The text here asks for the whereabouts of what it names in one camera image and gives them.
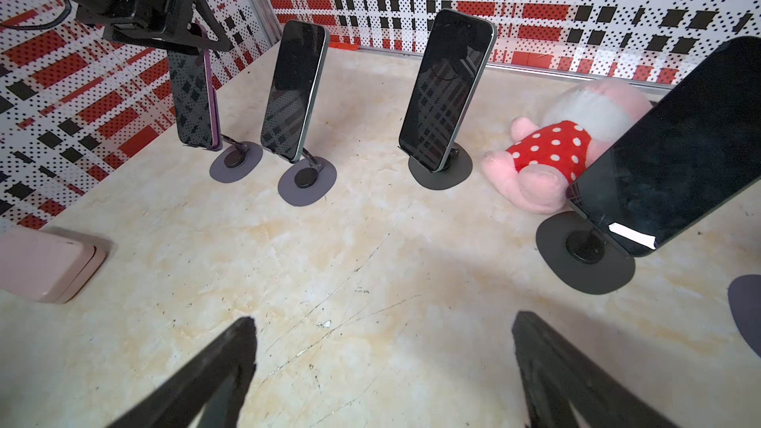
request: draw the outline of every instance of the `smartphone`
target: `smartphone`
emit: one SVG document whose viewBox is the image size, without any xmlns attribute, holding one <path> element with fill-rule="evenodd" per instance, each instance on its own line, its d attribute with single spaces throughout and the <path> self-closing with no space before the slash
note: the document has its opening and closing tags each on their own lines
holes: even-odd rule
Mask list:
<svg viewBox="0 0 761 428">
<path fill-rule="evenodd" d="M 444 9 L 433 21 L 399 147 L 441 171 L 497 39 L 493 23 Z"/>
<path fill-rule="evenodd" d="M 195 23 L 191 24 L 190 32 L 206 36 L 203 28 Z M 219 149 L 222 144 L 219 113 L 208 50 L 200 50 L 198 55 L 166 52 L 166 59 L 180 141 L 187 146 Z"/>
<path fill-rule="evenodd" d="M 301 158 L 329 37 L 322 25 L 298 20 L 283 28 L 261 141 L 291 164 Z"/>
<path fill-rule="evenodd" d="M 567 190 L 632 256 L 668 243 L 761 176 L 761 38 L 720 45 Z"/>
</svg>

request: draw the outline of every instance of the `table surface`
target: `table surface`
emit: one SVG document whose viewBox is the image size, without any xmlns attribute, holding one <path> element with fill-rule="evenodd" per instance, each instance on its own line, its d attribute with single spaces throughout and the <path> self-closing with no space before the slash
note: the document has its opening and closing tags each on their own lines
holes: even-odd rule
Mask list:
<svg viewBox="0 0 761 428">
<path fill-rule="evenodd" d="M 220 89 L 227 135 L 259 142 L 276 54 Z M 240 426 L 524 426 L 511 326 L 529 310 L 680 426 L 757 426 L 761 359 L 726 291 L 758 272 L 761 187 L 639 259 L 621 290 L 577 292 L 539 256 L 545 217 L 478 169 L 513 118 L 573 83 L 487 70 L 457 139 L 476 167 L 430 191 L 396 146 L 418 66 L 328 52 L 307 148 L 338 181 L 316 204 L 279 197 L 289 164 L 269 153 L 213 181 L 218 154 L 172 129 L 57 216 L 46 231 L 109 257 L 62 306 L 0 293 L 0 425 L 103 426 L 250 315 Z"/>
</svg>

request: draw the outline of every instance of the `black phone stand base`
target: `black phone stand base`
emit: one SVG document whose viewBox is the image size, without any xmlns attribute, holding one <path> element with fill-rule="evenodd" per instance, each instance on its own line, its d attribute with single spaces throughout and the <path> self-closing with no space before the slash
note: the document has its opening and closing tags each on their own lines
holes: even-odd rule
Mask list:
<svg viewBox="0 0 761 428">
<path fill-rule="evenodd" d="M 336 168 L 322 157 L 313 157 L 304 149 L 306 159 L 291 166 L 278 182 L 278 194 L 293 206 L 312 205 L 333 187 Z"/>
<path fill-rule="evenodd" d="M 248 176 L 262 160 L 264 152 L 261 146 L 248 141 L 239 143 L 227 136 L 222 136 L 222 140 L 231 146 L 214 160 L 208 174 L 217 182 L 230 184 Z"/>
<path fill-rule="evenodd" d="M 460 144 L 455 143 L 449 152 L 447 165 L 440 172 L 431 172 L 423 165 L 409 158 L 409 172 L 416 181 L 430 190 L 447 190 L 465 181 L 473 170 L 473 160 Z"/>
<path fill-rule="evenodd" d="M 727 299 L 737 330 L 761 357 L 761 274 L 736 278 L 729 285 Z"/>
<path fill-rule="evenodd" d="M 576 212 L 550 216 L 537 229 L 537 249 L 558 278 L 587 294 L 607 294 L 632 280 L 635 262 Z"/>
</svg>

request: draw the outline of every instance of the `patterned wall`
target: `patterned wall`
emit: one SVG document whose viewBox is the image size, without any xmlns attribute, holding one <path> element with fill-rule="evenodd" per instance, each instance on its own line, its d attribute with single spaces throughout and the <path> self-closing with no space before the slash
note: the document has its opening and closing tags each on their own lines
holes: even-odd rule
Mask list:
<svg viewBox="0 0 761 428">
<path fill-rule="evenodd" d="M 759 34 L 759 0 L 271 0 L 281 23 L 334 41 L 421 52 L 451 7 L 499 26 L 491 60 L 676 83 L 719 43 Z"/>
<path fill-rule="evenodd" d="M 269 47 L 249 0 L 208 0 L 234 49 L 213 53 L 214 86 Z M 9 25 L 49 22 L 53 0 L 0 0 Z M 0 28 L 0 233 L 40 228 L 174 123 L 166 53 L 104 41 L 69 19 Z"/>
</svg>

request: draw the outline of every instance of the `stuffed animal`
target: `stuffed animal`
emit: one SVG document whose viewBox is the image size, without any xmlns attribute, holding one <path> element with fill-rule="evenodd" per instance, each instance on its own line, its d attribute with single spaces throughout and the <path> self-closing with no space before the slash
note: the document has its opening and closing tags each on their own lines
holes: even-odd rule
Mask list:
<svg viewBox="0 0 761 428">
<path fill-rule="evenodd" d="M 576 86 L 560 96 L 541 126 L 514 119 L 514 144 L 487 153 L 483 172 L 515 206 L 553 214 L 565 206 L 568 185 L 651 107 L 640 91 L 614 78 Z"/>
</svg>

